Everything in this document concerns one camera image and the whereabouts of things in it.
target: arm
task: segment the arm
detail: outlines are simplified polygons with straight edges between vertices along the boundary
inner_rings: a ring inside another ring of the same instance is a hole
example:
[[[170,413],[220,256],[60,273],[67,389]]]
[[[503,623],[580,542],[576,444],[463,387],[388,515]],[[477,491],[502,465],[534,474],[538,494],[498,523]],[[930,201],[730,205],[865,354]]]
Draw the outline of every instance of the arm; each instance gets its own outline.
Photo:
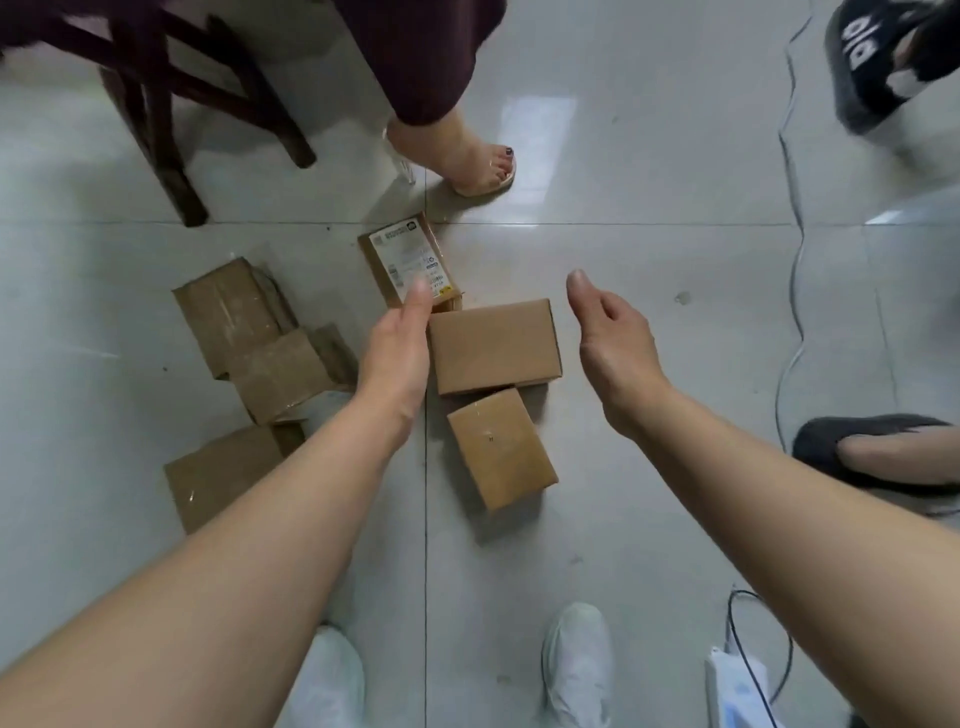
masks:
[[[426,388],[424,284],[373,330],[351,403],[172,554],[0,678],[0,725],[274,725]]]
[[[628,303],[582,272],[567,290],[608,420],[869,724],[960,725],[960,535],[717,417],[669,384]]]

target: dark red skirt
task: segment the dark red skirt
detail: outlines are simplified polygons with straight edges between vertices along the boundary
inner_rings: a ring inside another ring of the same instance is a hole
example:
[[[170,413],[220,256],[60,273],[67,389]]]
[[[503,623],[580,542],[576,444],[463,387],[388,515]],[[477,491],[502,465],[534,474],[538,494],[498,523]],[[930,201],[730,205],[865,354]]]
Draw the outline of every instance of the dark red skirt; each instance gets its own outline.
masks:
[[[396,117],[442,119],[473,75],[507,0],[334,0]]]

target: white shoe cover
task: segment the white shoe cover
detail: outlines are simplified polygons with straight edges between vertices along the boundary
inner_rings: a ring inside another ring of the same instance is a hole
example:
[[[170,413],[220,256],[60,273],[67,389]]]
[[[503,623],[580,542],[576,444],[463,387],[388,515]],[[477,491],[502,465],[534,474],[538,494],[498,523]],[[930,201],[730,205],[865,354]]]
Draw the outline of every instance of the white shoe cover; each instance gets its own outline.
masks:
[[[600,610],[575,602],[560,612],[543,641],[542,669],[548,722],[610,726],[613,645]]]
[[[366,680],[360,655],[333,627],[321,627],[287,698],[296,728],[362,728]]]

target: black slipper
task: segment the black slipper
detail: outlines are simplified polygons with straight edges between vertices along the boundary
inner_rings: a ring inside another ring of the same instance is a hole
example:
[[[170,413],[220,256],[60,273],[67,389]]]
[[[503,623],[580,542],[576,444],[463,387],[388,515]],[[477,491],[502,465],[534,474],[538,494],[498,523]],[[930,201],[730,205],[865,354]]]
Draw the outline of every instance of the black slipper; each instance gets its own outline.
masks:
[[[907,100],[887,85],[894,51],[935,7],[929,2],[844,0],[833,13],[824,45],[837,118],[851,133],[868,132]]]
[[[837,457],[837,445],[851,435],[895,435],[915,427],[950,426],[943,420],[923,415],[879,415],[878,417],[820,417],[810,420],[793,441],[793,456],[814,470],[842,480],[854,488],[903,493],[914,497],[943,497],[960,494],[960,483],[910,485],[852,471]]]

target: cardboard box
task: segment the cardboard box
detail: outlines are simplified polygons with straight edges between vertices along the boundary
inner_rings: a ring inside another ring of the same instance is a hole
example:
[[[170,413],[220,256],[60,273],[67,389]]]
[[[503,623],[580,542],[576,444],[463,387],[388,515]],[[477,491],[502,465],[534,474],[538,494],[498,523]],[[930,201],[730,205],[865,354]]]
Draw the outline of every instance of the cardboard box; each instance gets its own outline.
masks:
[[[430,317],[442,395],[543,384],[564,374],[547,299]]]
[[[187,534],[246,493],[303,441],[297,423],[247,427],[165,466]]]
[[[352,391],[357,362],[333,326],[298,328],[229,364],[230,380],[258,425],[321,392]]]
[[[233,357],[297,327],[273,279],[242,257],[191,280],[174,296],[217,379],[228,377]]]
[[[390,308],[403,305],[417,275],[433,287],[434,310],[457,310],[462,294],[453,281],[430,223],[421,212],[357,238],[380,293]]]
[[[447,415],[480,496],[491,511],[557,482],[516,389]]]

